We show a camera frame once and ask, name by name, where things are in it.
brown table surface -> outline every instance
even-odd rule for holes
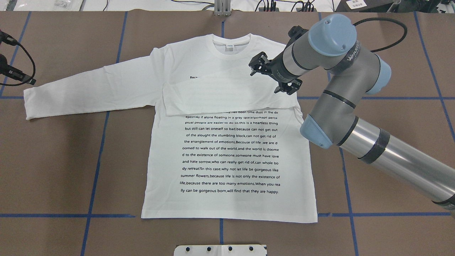
[[[0,12],[37,66],[36,86],[195,36],[253,33],[286,43],[294,25],[326,13]],[[392,78],[356,114],[455,167],[455,15],[346,13],[356,22],[392,17],[406,39],[380,52]],[[397,40],[389,22],[358,27],[368,49]],[[13,66],[26,55],[2,44]],[[328,82],[323,69],[298,91],[306,115]],[[25,120],[23,90],[0,92],[0,255],[172,255],[177,245],[250,244],[268,255],[453,255],[455,220],[407,185],[332,146],[310,146],[319,221],[140,218],[154,107]]]

neckline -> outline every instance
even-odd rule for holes
[[[228,38],[223,38],[216,36],[214,34],[207,35],[206,38],[207,42],[207,47],[209,51],[215,55],[216,57],[223,58],[223,59],[237,59],[244,57],[248,54],[250,49],[254,46],[256,41],[254,40],[254,35],[253,34],[247,34],[245,36],[235,38],[235,39],[228,39]],[[243,49],[241,52],[236,53],[236,54],[223,54],[218,49],[215,47],[214,42],[216,43],[222,43],[222,44],[242,44],[242,43],[248,43],[245,49]]]

white bracket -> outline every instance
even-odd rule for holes
[[[215,0],[215,16],[230,16],[231,0]]]
[[[177,246],[174,256],[267,256],[265,245]]]

black tape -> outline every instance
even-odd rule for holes
[[[334,74],[334,75],[339,75],[346,69],[350,68],[352,64],[354,64],[354,61],[357,59],[360,53],[360,42],[356,41],[354,46],[346,53],[344,58],[334,67],[331,69],[327,70],[328,72]]]
[[[442,202],[434,202],[434,201],[432,201],[432,202],[441,206],[442,208],[444,208],[446,210],[455,210],[455,195],[453,195],[449,199],[442,201]]]
[[[324,90],[323,93],[325,93],[327,95],[330,95],[330,96],[332,96],[334,98],[337,98],[338,100],[348,104],[351,108],[355,108],[356,107],[356,105],[354,103],[352,103],[350,100],[348,100],[348,99],[344,98],[343,96],[340,96],[340,95],[338,95],[338,94],[336,94],[334,92],[331,92],[331,91],[328,91],[328,90]]]
[[[343,145],[343,143],[349,138],[352,131],[354,131],[354,128],[357,125],[358,121],[359,121],[359,117],[355,116],[354,123],[352,123],[351,128],[349,128],[349,131],[346,133],[346,135],[343,137],[343,139],[341,139],[341,141],[337,144],[337,146]]]
[[[376,142],[374,143],[373,147],[365,154],[363,157],[359,158],[366,164],[371,164],[372,162],[376,161],[382,153],[384,153],[385,148],[389,144],[390,140],[390,133],[387,131],[380,129],[379,136]]]
[[[307,68],[302,67],[302,66],[297,62],[297,60],[295,59],[295,56],[294,56],[294,45],[292,45],[291,55],[292,55],[292,59],[294,60],[294,63],[295,63],[298,67],[300,67],[301,69],[304,69],[304,70],[311,70],[311,69],[307,69]]]

shirt sleeve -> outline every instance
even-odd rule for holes
[[[26,119],[154,106],[168,73],[165,52],[155,48],[150,56],[26,89]]]

